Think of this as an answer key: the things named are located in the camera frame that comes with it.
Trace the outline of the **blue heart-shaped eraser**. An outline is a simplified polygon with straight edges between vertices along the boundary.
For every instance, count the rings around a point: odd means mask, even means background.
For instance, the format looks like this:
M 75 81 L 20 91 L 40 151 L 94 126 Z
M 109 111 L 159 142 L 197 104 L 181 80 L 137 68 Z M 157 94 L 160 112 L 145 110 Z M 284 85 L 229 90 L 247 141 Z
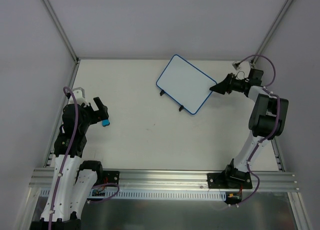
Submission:
M 102 120 L 102 121 L 101 121 L 101 125 L 102 125 L 103 127 L 109 126 L 109 125 L 110 125 L 110 121 L 109 121 L 108 119 Z

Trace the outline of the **blue-framed whiteboard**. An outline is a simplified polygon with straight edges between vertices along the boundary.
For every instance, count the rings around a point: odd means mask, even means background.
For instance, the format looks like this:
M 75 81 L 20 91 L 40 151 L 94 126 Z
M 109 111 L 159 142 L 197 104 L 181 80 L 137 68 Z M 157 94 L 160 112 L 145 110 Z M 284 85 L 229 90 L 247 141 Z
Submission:
M 192 115 L 212 94 L 210 87 L 215 84 L 215 79 L 177 54 L 172 56 L 156 81 L 160 90 L 165 90 Z

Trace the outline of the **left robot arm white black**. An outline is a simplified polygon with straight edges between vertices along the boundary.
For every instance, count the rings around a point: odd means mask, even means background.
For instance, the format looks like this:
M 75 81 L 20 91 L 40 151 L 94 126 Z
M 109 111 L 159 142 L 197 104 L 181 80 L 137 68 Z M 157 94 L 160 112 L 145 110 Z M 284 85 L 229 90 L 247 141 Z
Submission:
M 39 220 L 31 229 L 80 229 L 81 214 L 94 185 L 104 180 L 100 161 L 83 160 L 86 133 L 91 125 L 108 120 L 108 108 L 99 97 L 97 110 L 83 97 L 64 107 L 62 124 L 54 143 L 54 174 L 49 196 Z

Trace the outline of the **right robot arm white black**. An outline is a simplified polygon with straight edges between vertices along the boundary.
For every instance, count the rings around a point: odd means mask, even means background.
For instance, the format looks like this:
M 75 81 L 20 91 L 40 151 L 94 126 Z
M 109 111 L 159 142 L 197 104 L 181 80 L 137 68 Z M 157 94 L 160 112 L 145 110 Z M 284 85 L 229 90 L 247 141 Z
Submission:
M 284 130 L 289 102 L 261 85 L 263 74 L 262 70 L 251 69 L 247 78 L 239 80 L 230 73 L 222 82 L 210 87 L 211 91 L 222 95 L 240 92 L 254 101 L 248 121 L 248 138 L 239 154 L 221 173 L 207 174 L 210 189 L 251 189 L 252 163 L 261 150 Z

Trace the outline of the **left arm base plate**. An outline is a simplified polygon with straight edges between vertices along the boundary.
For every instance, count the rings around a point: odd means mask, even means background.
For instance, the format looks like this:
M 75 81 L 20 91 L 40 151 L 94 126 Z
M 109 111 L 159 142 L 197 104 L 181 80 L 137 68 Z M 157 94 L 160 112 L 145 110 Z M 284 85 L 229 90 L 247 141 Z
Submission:
M 102 183 L 119 183 L 120 172 L 115 170 L 104 170 L 102 175 Z

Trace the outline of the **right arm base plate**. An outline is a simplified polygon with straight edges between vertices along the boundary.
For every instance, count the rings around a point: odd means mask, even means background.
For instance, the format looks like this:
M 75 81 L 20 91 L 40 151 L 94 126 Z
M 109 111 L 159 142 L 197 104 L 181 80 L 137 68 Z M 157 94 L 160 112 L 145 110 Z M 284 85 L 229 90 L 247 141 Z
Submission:
M 250 174 L 247 172 L 240 177 L 226 176 L 223 172 L 208 173 L 207 184 L 209 189 L 252 189 L 253 184 Z

